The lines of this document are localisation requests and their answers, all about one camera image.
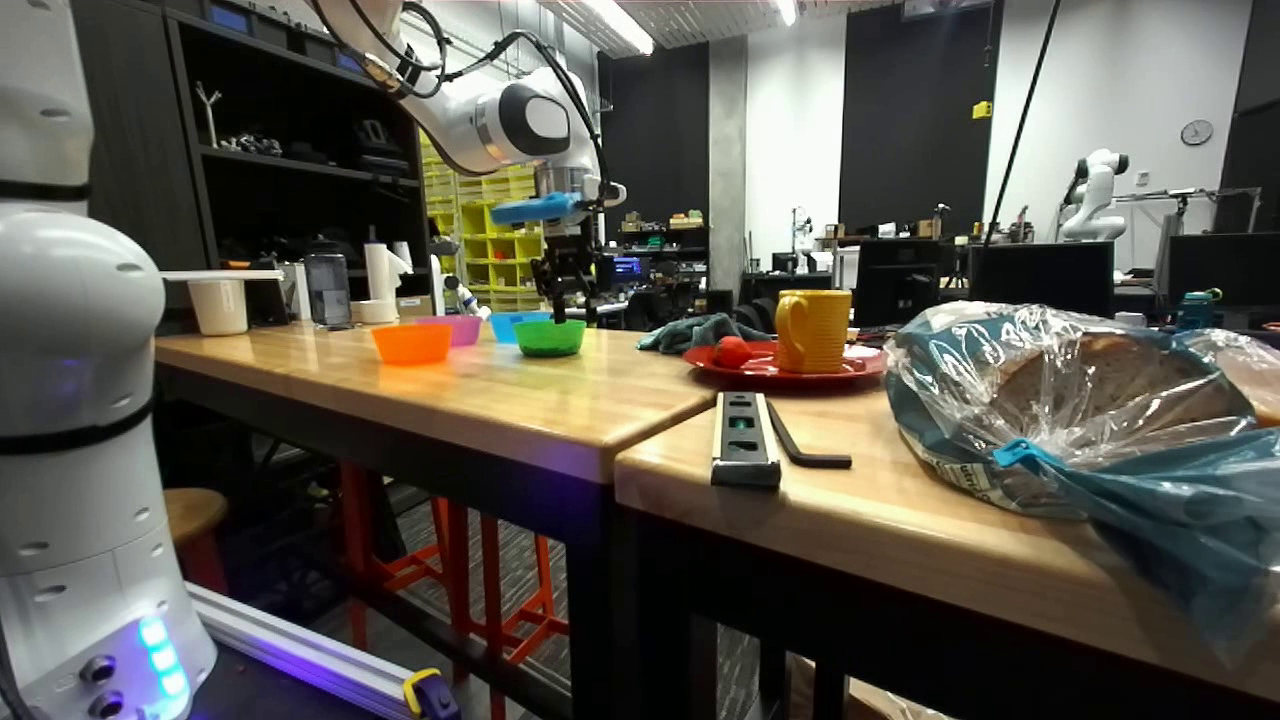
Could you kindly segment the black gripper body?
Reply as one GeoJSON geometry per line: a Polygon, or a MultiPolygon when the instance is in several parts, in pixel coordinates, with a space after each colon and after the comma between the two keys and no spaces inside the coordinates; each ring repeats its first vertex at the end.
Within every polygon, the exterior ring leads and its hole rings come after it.
{"type": "Polygon", "coordinates": [[[573,234],[543,234],[543,257],[535,259],[535,287],[551,302],[551,315],[566,318],[573,307],[591,313],[602,290],[602,241],[591,224],[580,224],[573,234]]]}

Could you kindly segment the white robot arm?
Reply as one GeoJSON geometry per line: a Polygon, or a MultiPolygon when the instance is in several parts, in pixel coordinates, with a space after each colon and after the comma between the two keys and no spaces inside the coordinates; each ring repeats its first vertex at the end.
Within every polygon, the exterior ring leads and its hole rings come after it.
{"type": "Polygon", "coordinates": [[[0,0],[5,720],[190,720],[215,642],[153,440],[164,281],[88,187],[71,0],[0,0]]]}

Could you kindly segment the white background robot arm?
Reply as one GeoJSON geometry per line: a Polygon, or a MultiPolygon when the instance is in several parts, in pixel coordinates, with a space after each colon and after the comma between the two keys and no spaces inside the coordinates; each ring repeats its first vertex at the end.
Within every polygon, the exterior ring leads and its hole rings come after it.
{"type": "Polygon", "coordinates": [[[1070,244],[1111,244],[1125,232],[1117,215],[1117,181],[1127,173],[1127,156],[1095,149],[1078,162],[1078,175],[1061,204],[1061,234],[1070,244]]]}

